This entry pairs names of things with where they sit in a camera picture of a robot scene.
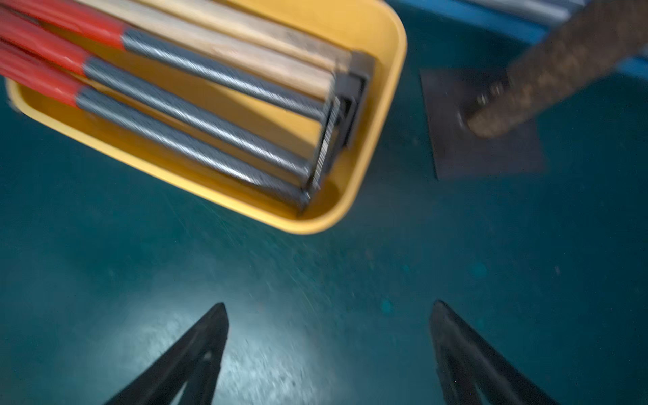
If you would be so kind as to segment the wooden handle hoe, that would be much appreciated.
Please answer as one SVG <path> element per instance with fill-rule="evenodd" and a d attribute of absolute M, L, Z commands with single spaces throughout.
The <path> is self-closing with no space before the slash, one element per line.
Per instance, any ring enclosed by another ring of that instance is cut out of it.
<path fill-rule="evenodd" d="M 348 51 L 303 31 L 250 15 L 215 1 L 146 1 L 146 5 L 229 38 L 242 40 L 248 52 L 240 57 L 246 69 L 324 99 L 334 76 L 349 74 L 371 81 L 376 60 L 365 52 Z"/>
<path fill-rule="evenodd" d="M 150 33 L 189 47 L 194 51 L 202 52 L 209 57 L 214 57 L 221 62 L 229 62 L 238 68 L 269 79 L 267 76 L 246 69 L 243 66 L 240 57 L 245 56 L 248 52 L 248 45 L 245 42 L 229 38 L 219 32 L 187 22 L 179 17 L 165 13 L 158 8 L 148 6 L 145 2 L 89 1 L 86 4 L 91 8 L 105 14 L 107 13 L 140 29 L 147 30 Z M 332 92 L 340 94 L 344 87 L 351 87 L 354 83 L 355 79 L 353 76 L 349 74 L 337 74 L 334 76 L 334 81 L 327 96 Z"/>

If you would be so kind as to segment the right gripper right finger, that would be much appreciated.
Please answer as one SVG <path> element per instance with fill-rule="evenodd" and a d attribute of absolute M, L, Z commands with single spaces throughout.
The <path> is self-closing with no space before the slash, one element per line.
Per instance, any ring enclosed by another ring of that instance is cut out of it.
<path fill-rule="evenodd" d="M 437 300 L 429 318 L 437 373 L 447 404 L 555 404 L 447 303 Z"/>

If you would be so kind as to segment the red handle tool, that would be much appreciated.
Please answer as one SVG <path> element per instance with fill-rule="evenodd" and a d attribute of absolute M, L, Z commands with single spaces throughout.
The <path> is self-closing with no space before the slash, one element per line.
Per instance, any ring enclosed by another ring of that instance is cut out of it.
<path fill-rule="evenodd" d="M 39 23 L 45 21 L 110 47 L 163 62 L 232 89 L 251 90 L 255 96 L 267 90 L 271 99 L 278 101 L 281 106 L 286 106 L 291 111 L 303 112 L 307 116 L 317 116 L 320 109 L 312 99 L 286 93 L 274 84 L 261 81 L 255 76 L 244 74 L 77 3 L 3 1 L 1 5 L 8 10 L 1 23 L 1 37 L 4 40 L 71 72 L 104 84 L 260 160 L 274 164 L 302 181 L 310 177 L 312 165 L 300 155 L 120 69 L 83 47 L 42 28 Z"/>
<path fill-rule="evenodd" d="M 321 125 L 319 150 L 329 146 L 339 120 L 339 103 L 323 104 L 282 86 L 223 65 L 208 57 L 139 30 L 121 20 L 84 5 L 68 1 L 3 1 L 1 37 L 3 39 L 2 74 L 24 86 L 42 92 L 63 103 L 98 114 L 113 109 L 111 121 L 128 118 L 128 128 L 138 133 L 159 131 L 159 143 L 173 150 L 194 150 L 196 141 L 175 129 L 158 123 L 128 106 L 103 96 L 92 87 L 71 78 L 79 74 L 87 79 L 109 84 L 125 95 L 163 113 L 191 124 L 264 160 L 276 161 L 289 170 L 300 167 L 299 159 L 276 148 L 265 139 L 247 133 L 227 121 L 163 91 L 149 82 L 112 66 L 72 42 L 32 23 L 42 20 L 100 42 L 109 47 L 135 53 L 162 62 L 184 73 L 220 84 L 228 89 L 305 116 Z"/>
<path fill-rule="evenodd" d="M 312 200 L 310 192 L 106 96 L 5 42 L 1 44 L 1 74 L 44 96 L 95 114 L 178 155 L 256 187 L 300 209 L 305 209 Z"/>

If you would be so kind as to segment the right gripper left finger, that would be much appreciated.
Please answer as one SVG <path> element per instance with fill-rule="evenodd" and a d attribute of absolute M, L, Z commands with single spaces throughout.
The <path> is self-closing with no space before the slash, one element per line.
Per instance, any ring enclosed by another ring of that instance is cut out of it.
<path fill-rule="evenodd" d="M 223 303 L 214 305 L 145 372 L 109 404 L 210 404 L 221 370 L 230 323 Z"/>

